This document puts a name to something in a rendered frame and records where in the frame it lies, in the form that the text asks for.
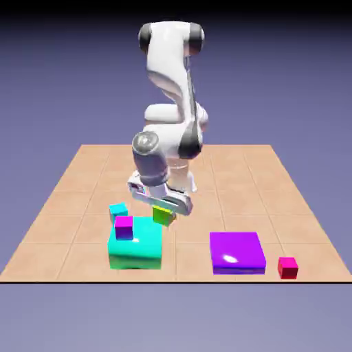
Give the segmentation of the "small yellow-green cube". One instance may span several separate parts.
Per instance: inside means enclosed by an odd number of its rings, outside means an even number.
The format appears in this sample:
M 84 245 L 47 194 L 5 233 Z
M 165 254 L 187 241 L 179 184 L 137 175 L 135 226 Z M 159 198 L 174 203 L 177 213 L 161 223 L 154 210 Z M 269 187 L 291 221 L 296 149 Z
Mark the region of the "small yellow-green cube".
M 154 222 L 168 227 L 176 219 L 176 213 L 159 206 L 153 206 Z

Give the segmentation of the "large purple box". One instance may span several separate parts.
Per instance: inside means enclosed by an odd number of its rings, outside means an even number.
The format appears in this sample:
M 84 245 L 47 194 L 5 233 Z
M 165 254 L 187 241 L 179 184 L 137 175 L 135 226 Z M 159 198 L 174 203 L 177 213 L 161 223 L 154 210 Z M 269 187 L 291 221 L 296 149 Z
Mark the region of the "large purple box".
M 211 232 L 213 274 L 264 274 L 266 259 L 256 232 Z

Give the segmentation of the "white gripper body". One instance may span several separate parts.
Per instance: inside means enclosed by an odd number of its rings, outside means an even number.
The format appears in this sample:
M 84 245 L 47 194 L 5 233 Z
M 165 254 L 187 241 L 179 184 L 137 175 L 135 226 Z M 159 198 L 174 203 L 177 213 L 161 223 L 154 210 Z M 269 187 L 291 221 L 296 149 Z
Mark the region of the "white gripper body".
M 149 188 L 148 191 L 141 191 L 131 188 L 132 197 L 151 206 L 158 206 L 171 210 L 180 215 L 188 216 L 193 209 L 190 197 L 182 192 L 169 190 L 168 188 Z

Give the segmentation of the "small red cube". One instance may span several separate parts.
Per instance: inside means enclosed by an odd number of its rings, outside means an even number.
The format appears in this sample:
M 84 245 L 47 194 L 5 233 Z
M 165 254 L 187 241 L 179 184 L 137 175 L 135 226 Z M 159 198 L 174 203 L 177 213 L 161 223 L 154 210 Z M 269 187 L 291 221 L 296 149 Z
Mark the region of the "small red cube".
M 294 257 L 279 257 L 278 273 L 281 279 L 296 279 L 298 275 L 296 259 Z

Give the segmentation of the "small cyan cube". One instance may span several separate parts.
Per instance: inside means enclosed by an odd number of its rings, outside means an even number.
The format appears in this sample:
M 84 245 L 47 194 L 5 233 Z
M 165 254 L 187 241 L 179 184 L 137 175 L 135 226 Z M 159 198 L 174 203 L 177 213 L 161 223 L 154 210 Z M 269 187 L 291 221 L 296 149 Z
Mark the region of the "small cyan cube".
M 109 205 L 109 214 L 111 223 L 114 225 L 117 216 L 128 216 L 128 209 L 125 203 L 116 203 Z

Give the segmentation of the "small magenta cube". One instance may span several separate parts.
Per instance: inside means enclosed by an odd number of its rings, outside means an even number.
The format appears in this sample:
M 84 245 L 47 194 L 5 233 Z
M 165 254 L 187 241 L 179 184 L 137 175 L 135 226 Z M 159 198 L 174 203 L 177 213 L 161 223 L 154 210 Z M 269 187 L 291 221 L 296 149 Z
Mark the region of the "small magenta cube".
M 115 237 L 117 240 L 133 239 L 133 217 L 124 215 L 115 217 Z

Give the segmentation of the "large cyan box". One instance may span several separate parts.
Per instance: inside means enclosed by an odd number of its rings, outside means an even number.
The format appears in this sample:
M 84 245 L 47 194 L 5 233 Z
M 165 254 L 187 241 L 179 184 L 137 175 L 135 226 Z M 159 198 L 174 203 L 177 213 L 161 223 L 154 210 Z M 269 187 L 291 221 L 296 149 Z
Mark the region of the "large cyan box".
M 117 240 L 113 225 L 107 250 L 113 270 L 159 270 L 162 264 L 162 225 L 154 222 L 152 217 L 134 217 L 131 240 Z

